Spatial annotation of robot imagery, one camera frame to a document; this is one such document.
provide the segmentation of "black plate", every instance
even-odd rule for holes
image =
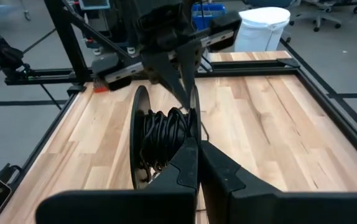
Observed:
[[[148,185],[147,171],[141,165],[140,150],[142,144],[142,125],[144,115],[151,109],[149,95],[145,86],[139,86],[134,95],[130,124],[130,169],[134,189],[143,189]]]
[[[198,88],[196,85],[192,87],[191,91],[191,99],[190,99],[190,108],[194,109],[197,113],[197,142],[198,144],[201,143],[202,131],[201,131],[201,109],[199,104],[199,94]]]

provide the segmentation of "gray floor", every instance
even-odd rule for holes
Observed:
[[[24,0],[32,21],[27,22],[22,11],[0,15],[0,34],[14,47],[24,50],[53,29],[52,21],[43,0]],[[240,2],[225,2],[228,9],[243,8]],[[310,10],[307,6],[294,12]],[[287,27],[292,33],[290,45],[303,57],[338,93],[357,93],[357,15],[352,8],[333,12],[343,19],[341,29],[329,22],[321,31],[313,31],[312,21],[298,21]],[[86,62],[91,63],[93,54],[81,43]],[[24,60],[33,68],[70,67],[61,41],[53,33],[25,54]],[[6,86],[0,73],[0,101],[48,100],[40,86]],[[47,85],[58,100],[68,98],[69,85]],[[357,99],[346,100],[357,112]],[[23,165],[48,126],[57,115],[55,106],[8,106],[0,107],[0,166],[7,162]]]

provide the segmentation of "metal bracket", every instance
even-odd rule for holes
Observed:
[[[300,64],[294,58],[278,58],[277,61],[291,68],[300,68]]]
[[[68,96],[72,96],[73,94],[83,93],[86,90],[86,87],[83,85],[73,85],[68,90]]]

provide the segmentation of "wooden table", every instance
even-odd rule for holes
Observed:
[[[213,61],[267,60],[286,52],[222,53]],[[357,191],[357,151],[293,75],[199,78],[210,141],[245,169],[283,191]],[[115,92],[80,93],[0,215],[0,224],[34,223],[37,205],[72,189],[131,189],[129,126],[139,85],[154,111],[177,100],[138,81]],[[200,194],[198,208],[205,204]],[[197,223],[207,223],[200,211]]]

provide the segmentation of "cable spool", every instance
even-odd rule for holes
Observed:
[[[151,181],[151,168],[158,173],[168,165],[186,138],[201,141],[199,95],[194,86],[190,109],[183,114],[172,108],[167,115],[153,112],[148,91],[139,86],[134,95],[130,126],[130,166],[134,189]]]

